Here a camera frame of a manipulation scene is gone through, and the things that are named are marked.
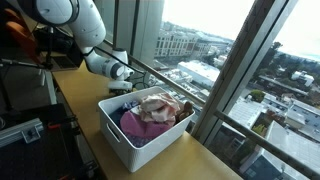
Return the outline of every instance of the white plastic bin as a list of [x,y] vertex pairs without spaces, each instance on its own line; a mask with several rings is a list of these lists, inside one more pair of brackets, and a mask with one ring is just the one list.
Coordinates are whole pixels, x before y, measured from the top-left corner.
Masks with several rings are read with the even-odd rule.
[[[137,171],[178,139],[188,126],[194,113],[141,148],[131,144],[108,114],[117,110],[125,102],[140,100],[147,95],[163,92],[165,91],[160,87],[152,87],[99,102],[101,131],[130,172]],[[180,109],[183,109],[183,104],[180,101],[178,102]]]

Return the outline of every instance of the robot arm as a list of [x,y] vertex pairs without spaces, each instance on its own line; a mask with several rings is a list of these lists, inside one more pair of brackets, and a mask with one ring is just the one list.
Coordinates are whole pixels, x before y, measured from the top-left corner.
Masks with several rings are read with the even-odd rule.
[[[105,38],[106,29],[100,13],[92,0],[7,0],[15,8],[41,24],[69,25],[90,72],[114,79],[110,89],[131,89],[132,83],[124,81],[133,70],[113,58],[102,57],[94,51]],[[114,49],[112,54],[128,64],[127,53]]]

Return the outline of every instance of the wooden desk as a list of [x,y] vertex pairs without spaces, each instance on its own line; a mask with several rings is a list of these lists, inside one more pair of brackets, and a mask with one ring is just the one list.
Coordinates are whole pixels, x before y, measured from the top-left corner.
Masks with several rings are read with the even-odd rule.
[[98,102],[111,97],[108,78],[79,70],[53,72],[71,110],[78,117],[102,173],[108,179],[241,179],[188,133],[135,173],[130,173],[100,132]]

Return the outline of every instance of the city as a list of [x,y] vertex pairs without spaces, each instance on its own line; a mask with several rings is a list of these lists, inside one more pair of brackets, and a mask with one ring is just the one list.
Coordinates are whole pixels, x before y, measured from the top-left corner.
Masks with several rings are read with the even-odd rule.
[[[232,45],[230,39],[163,22],[154,67],[192,94],[207,100]],[[299,160],[317,170],[320,168],[317,156],[320,154],[320,64],[281,52],[281,46],[280,42],[274,42],[270,47],[229,116],[288,154],[296,157],[299,154]],[[189,100],[152,75],[149,85],[161,86],[182,102]],[[194,110],[196,117],[187,129],[189,132],[202,107],[195,104]],[[288,139],[301,140],[304,146],[299,145],[301,141],[294,144]],[[209,150],[243,177],[259,177],[264,171],[259,167],[264,164],[272,177],[307,179],[226,123]]]

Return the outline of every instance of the pink cloth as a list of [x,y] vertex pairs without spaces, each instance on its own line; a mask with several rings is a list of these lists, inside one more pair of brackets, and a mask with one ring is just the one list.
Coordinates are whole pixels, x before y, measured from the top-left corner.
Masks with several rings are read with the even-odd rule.
[[168,93],[159,93],[142,98],[140,105],[141,120],[145,122],[165,122],[171,126],[180,110],[178,102]]
[[165,123],[141,121],[140,116],[131,111],[124,113],[120,125],[125,134],[142,138],[156,138],[172,127]]

